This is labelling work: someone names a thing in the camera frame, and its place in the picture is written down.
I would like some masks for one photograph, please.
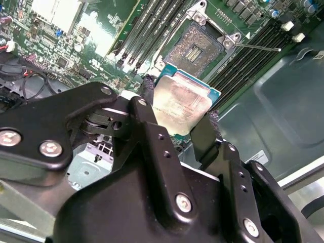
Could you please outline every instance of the label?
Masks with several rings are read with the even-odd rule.
[[[253,157],[249,158],[247,161],[245,161],[245,163],[249,162],[250,160],[254,160],[257,161],[261,164],[265,164],[267,162],[269,162],[268,157],[265,155],[263,150],[260,150],[256,155],[254,155]]]
[[[324,57],[324,51],[320,51],[314,58],[313,60],[318,60],[322,59]]]

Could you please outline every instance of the mounting hole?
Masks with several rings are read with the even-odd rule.
[[[163,156],[165,158],[171,158],[171,155],[170,155],[170,153],[168,151],[164,151]]]
[[[159,135],[158,135],[158,138],[159,138],[160,140],[163,140],[163,139],[164,139],[164,135],[163,135],[163,134],[159,134]]]
[[[115,131],[119,130],[122,127],[122,123],[120,121],[115,121],[113,122],[113,124],[111,125],[112,129],[114,129]]]
[[[243,186],[243,185],[241,186],[241,189],[242,189],[243,192],[248,192],[247,188],[245,186]]]

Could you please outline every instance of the screw hole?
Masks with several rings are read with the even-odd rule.
[[[243,186],[243,185],[241,186],[241,189],[242,189],[243,192],[248,192],[247,188],[245,186]]]
[[[112,125],[111,125],[112,129],[114,129],[115,131],[119,130],[122,127],[122,123],[120,121],[115,121]]]
[[[165,158],[171,158],[171,155],[170,155],[170,153],[168,151],[164,151],[163,156]]]

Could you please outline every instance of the white connector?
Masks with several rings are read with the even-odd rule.
[[[284,30],[284,31],[289,31],[291,30],[292,28],[294,27],[294,23],[292,21],[288,21],[286,24],[283,24],[281,26],[281,28]]]
[[[7,42],[7,46],[6,52],[12,52],[16,47],[16,43],[13,40],[10,40]]]
[[[303,33],[299,33],[298,35],[293,37],[293,41],[294,42],[302,42],[302,40],[305,38],[306,36]]]

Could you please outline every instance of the silver screw head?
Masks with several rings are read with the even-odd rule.
[[[185,195],[178,194],[176,196],[176,204],[184,213],[189,213],[191,211],[191,202]]]
[[[58,142],[50,140],[42,143],[39,151],[46,157],[58,157],[63,152],[63,148]]]
[[[0,132],[0,145],[12,147],[20,143],[21,136],[12,130],[4,130]]]
[[[143,99],[138,100],[138,103],[140,103],[141,105],[144,105],[144,106],[147,105],[147,104],[146,104],[146,101],[143,100]]]
[[[250,220],[250,219],[244,219],[243,224],[245,229],[248,231],[248,233],[253,237],[259,236],[259,230],[257,226]]]
[[[232,144],[229,144],[228,147],[232,150],[232,151],[236,151],[235,147]]]
[[[111,90],[108,87],[102,87],[101,92],[106,94],[106,95],[111,95]]]
[[[256,164],[256,167],[258,168],[259,171],[263,171],[263,168],[259,164]]]

